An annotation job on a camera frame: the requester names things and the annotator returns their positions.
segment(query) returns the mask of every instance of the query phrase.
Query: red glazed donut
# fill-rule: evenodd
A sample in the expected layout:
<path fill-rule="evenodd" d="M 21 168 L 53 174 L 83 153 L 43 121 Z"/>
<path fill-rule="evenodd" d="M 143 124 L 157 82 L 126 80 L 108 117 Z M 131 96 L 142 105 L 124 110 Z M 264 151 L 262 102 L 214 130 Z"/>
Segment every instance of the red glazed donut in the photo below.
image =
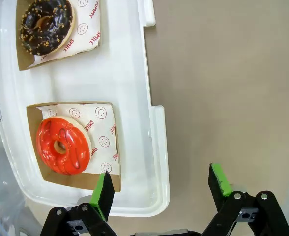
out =
<path fill-rule="evenodd" d="M 41 122 L 36 147 L 43 162 L 64 175 L 79 174 L 87 168 L 91 141 L 84 128 L 68 117 L 51 117 Z"/>

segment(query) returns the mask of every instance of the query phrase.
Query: smiley face logo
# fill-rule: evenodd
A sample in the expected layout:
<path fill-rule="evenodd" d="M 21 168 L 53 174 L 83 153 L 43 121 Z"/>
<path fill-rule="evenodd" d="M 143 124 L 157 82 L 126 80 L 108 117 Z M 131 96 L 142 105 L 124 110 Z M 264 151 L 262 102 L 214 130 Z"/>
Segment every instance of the smiley face logo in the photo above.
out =
<path fill-rule="evenodd" d="M 72 118 L 78 119 L 80 117 L 80 112 L 76 108 L 71 108 L 69 114 Z"/>
<path fill-rule="evenodd" d="M 56 114 L 56 111 L 54 111 L 54 110 L 52 110 L 52 109 L 48 109 L 48 110 L 47 110 L 47 113 L 48 113 L 48 116 L 49 116 L 49 117 L 54 117 L 54 116 L 57 115 L 57 114 Z"/>
<path fill-rule="evenodd" d="M 110 145 L 110 140 L 105 136 L 101 136 L 99 138 L 99 143 L 102 147 L 107 148 Z"/>
<path fill-rule="evenodd" d="M 85 32 L 87 32 L 87 29 L 88 29 L 87 24 L 81 23 L 80 25 L 78 25 L 77 32 L 78 34 L 83 35 L 85 34 Z"/>
<path fill-rule="evenodd" d="M 104 163 L 102 163 L 102 165 L 101 165 L 101 171 L 102 172 L 106 172 L 106 171 L 108 171 L 109 173 L 112 171 L 112 167 L 111 167 L 111 165 L 109 164 L 109 163 L 107 163 L 107 162 L 104 162 Z"/>
<path fill-rule="evenodd" d="M 99 119 L 104 119 L 107 115 L 107 112 L 104 107 L 97 107 L 95 109 L 95 114 Z"/>
<path fill-rule="evenodd" d="M 88 2 L 89 2 L 89 0 L 78 0 L 78 6 L 84 7 L 87 5 Z"/>

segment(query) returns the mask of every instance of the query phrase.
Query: donut hole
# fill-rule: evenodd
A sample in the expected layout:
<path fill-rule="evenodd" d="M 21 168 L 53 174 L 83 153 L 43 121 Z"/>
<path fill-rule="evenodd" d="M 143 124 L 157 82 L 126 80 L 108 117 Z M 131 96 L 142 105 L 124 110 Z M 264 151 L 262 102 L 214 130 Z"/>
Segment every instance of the donut hole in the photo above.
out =
<path fill-rule="evenodd" d="M 55 151 L 58 152 L 59 154 L 65 154 L 66 153 L 65 145 L 58 140 L 56 140 L 54 142 L 54 148 L 55 148 Z"/>
<path fill-rule="evenodd" d="M 38 19 L 34 28 L 39 27 L 41 28 L 41 30 L 47 30 L 50 26 L 49 21 L 50 21 L 49 16 L 43 16 L 40 19 Z"/>

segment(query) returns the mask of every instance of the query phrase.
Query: plastic container lid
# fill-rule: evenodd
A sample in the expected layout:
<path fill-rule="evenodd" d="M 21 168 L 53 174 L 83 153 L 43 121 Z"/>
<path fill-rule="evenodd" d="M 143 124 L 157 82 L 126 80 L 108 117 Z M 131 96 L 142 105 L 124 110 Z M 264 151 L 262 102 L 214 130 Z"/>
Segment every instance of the plastic container lid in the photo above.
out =
<path fill-rule="evenodd" d="M 149 217 L 170 200 L 164 108 L 152 106 L 143 27 L 155 24 L 152 0 L 101 2 L 101 46 L 19 71 L 16 1 L 0 1 L 0 133 L 15 178 L 32 200 L 74 206 L 92 191 L 43 180 L 30 140 L 26 106 L 108 101 L 116 115 L 121 192 L 111 215 Z"/>

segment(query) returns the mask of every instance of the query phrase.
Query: red icing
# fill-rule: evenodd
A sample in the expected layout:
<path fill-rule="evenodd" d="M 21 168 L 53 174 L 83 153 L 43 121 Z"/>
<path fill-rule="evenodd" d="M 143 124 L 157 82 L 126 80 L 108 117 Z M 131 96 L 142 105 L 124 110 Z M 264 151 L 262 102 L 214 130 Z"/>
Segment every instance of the red icing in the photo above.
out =
<path fill-rule="evenodd" d="M 55 150 L 55 141 L 64 145 L 64 154 Z M 62 118 L 51 117 L 41 122 L 36 134 L 36 147 L 43 162 L 60 174 L 79 174 L 90 161 L 91 154 L 84 134 Z"/>

